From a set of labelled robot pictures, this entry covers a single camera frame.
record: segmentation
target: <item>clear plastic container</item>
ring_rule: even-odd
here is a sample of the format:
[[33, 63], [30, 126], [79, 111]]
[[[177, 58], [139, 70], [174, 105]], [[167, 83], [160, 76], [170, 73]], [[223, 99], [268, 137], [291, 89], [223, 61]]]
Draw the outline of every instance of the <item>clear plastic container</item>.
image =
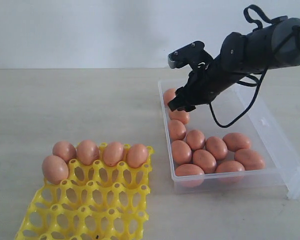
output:
[[[285, 185], [288, 189], [287, 198], [297, 199], [300, 195], [300, 157], [283, 130], [280, 128], [262, 98], [258, 96], [253, 107], [239, 121], [229, 128], [221, 128], [214, 122], [209, 106], [197, 106], [191, 111], [190, 121], [186, 126], [187, 132], [193, 129], [201, 130], [205, 137], [217, 136], [222, 138], [227, 133], [240, 132], [250, 137], [252, 149], [258, 151], [265, 159], [266, 167], [262, 170], [244, 172], [211, 173], [192, 176], [176, 176], [171, 152], [171, 140], [168, 132], [168, 107], [164, 106], [163, 93], [170, 88], [179, 88], [187, 80], [159, 81], [158, 87], [164, 119], [164, 128], [167, 139], [167, 148], [170, 160], [171, 177], [174, 181], [176, 193], [216, 191], [222, 189], [243, 189], [254, 187], [270, 187]], [[254, 94], [254, 87], [233, 85], [222, 92], [213, 102], [212, 106], [218, 121], [228, 124], [239, 115], [250, 103]], [[227, 159], [233, 159], [234, 153], [229, 152]], [[220, 178], [243, 176], [235, 184], [224, 184]], [[197, 187], [185, 187], [189, 181], [204, 179]]]

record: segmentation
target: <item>egg tray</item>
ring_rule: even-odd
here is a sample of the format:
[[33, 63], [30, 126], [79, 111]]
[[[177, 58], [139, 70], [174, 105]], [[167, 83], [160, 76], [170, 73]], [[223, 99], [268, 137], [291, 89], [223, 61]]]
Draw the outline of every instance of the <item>egg tray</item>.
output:
[[28, 206], [15, 240], [140, 240], [149, 219], [146, 196], [150, 193], [151, 155], [139, 168], [125, 162], [116, 166], [102, 161], [107, 143], [101, 143], [100, 159], [83, 165], [77, 159], [68, 163], [69, 177], [58, 185], [44, 185]]

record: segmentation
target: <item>beige tabletop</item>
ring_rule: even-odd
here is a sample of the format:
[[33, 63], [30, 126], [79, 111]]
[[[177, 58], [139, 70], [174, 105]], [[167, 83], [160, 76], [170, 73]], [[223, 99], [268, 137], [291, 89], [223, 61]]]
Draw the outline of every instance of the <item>beige tabletop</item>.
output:
[[[300, 240], [284, 186], [177, 195], [158, 81], [189, 69], [0, 70], [0, 240], [11, 240], [60, 140], [153, 146], [145, 240]], [[300, 154], [300, 67], [270, 71], [260, 96]]]

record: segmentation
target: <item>white wall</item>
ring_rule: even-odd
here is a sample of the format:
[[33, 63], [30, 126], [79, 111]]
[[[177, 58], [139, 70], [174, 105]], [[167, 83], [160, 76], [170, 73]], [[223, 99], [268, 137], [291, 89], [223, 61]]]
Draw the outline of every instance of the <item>white wall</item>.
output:
[[161, 68], [195, 40], [216, 56], [250, 4], [300, 18], [300, 0], [0, 0], [0, 69]]

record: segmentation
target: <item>yellow egg tray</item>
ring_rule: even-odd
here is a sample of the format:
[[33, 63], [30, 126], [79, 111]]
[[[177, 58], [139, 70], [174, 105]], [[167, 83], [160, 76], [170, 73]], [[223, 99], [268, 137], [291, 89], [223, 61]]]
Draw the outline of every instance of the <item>yellow egg tray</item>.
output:
[[102, 161], [107, 143], [101, 143], [100, 159], [83, 165], [68, 163], [69, 177], [60, 184], [44, 185], [34, 195], [15, 240], [140, 240], [149, 219], [146, 196], [150, 193], [151, 155], [139, 168], [125, 162], [116, 166]]

